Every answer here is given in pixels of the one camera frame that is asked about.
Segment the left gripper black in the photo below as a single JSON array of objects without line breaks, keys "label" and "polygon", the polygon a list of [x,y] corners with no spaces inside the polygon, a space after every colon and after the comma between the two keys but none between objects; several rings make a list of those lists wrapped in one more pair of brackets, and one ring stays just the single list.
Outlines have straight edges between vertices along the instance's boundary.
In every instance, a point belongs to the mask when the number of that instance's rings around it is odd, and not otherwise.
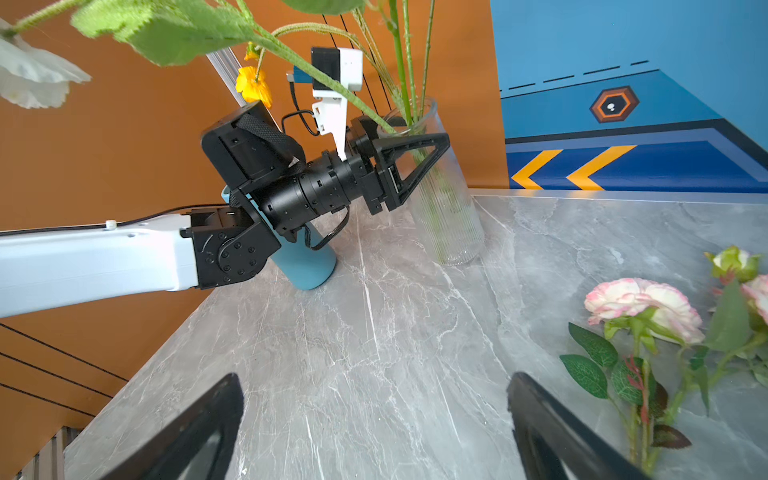
[{"label": "left gripper black", "polygon": [[351,120],[347,145],[353,176],[369,212],[401,207],[450,147],[447,133],[378,139],[368,116]]}]

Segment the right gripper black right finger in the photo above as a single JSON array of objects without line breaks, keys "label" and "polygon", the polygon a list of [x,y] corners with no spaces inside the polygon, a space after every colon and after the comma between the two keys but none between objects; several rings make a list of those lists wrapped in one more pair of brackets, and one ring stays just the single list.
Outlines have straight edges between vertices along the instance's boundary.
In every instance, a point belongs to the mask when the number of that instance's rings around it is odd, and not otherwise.
[{"label": "right gripper black right finger", "polygon": [[528,479],[645,479],[608,443],[524,372],[507,388],[513,433]]}]

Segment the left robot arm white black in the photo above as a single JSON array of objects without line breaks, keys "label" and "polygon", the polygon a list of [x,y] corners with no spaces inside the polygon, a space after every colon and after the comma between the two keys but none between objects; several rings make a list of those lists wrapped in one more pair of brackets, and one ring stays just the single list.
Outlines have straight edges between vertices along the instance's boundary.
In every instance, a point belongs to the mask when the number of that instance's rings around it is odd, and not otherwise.
[{"label": "left robot arm white black", "polygon": [[326,151],[308,161],[262,103],[250,104],[202,136],[225,203],[3,232],[2,315],[250,280],[287,246],[326,250],[329,237],[311,227],[325,214],[348,214],[357,199],[372,214],[402,206],[450,146],[445,133],[380,138],[365,117],[352,130],[350,157]]}]

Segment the pink rose spray with leaves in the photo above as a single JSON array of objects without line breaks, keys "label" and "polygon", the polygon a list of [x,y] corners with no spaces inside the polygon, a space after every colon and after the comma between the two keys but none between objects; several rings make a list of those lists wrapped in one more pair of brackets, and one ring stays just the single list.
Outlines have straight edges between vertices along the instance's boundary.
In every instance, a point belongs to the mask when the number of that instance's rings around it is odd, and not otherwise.
[{"label": "pink rose spray with leaves", "polygon": [[410,5],[412,1],[382,1],[381,10],[385,25],[392,36],[395,62],[397,69],[397,84],[395,92],[400,95],[402,106],[399,108],[408,126],[420,121],[426,114],[426,96],[432,47],[434,13],[437,2],[425,1],[428,5],[426,23],[421,25],[424,34],[424,54],[422,62],[421,82],[416,82],[416,69],[413,60],[413,33],[411,25]]}]

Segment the white poppy fuzzy green stem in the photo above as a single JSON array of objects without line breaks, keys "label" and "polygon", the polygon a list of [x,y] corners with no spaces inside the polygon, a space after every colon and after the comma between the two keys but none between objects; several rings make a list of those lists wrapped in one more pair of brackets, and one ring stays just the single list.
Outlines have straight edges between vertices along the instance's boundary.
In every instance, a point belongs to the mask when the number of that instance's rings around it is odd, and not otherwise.
[{"label": "white poppy fuzzy green stem", "polygon": [[3,26],[1,40],[16,46],[22,33],[69,10],[74,11],[70,24],[82,35],[110,35],[159,66],[185,65],[198,56],[253,42],[339,93],[385,131],[394,131],[349,87],[312,66],[259,25],[244,1],[236,5],[228,1],[57,1]]}]

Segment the small pink rose spray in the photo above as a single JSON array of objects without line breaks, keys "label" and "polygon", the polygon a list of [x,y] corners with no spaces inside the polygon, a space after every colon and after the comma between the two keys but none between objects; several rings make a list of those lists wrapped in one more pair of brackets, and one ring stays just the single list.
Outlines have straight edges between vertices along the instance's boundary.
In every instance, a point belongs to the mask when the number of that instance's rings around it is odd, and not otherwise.
[{"label": "small pink rose spray", "polygon": [[675,422],[692,392],[708,407],[716,384],[739,370],[767,383],[762,257],[731,246],[707,258],[719,282],[709,322],[677,288],[622,278],[586,295],[587,327],[568,326],[584,352],[563,355],[561,362],[584,391],[617,410],[629,441],[629,461],[647,475],[662,451],[691,446]]}]

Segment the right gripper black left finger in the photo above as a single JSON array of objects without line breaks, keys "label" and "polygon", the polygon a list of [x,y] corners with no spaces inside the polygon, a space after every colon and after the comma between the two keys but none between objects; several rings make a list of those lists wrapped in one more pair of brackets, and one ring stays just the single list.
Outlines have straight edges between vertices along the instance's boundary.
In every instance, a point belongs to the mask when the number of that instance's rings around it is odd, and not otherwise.
[{"label": "right gripper black left finger", "polygon": [[244,412],[238,376],[229,373],[106,479],[223,479]]}]

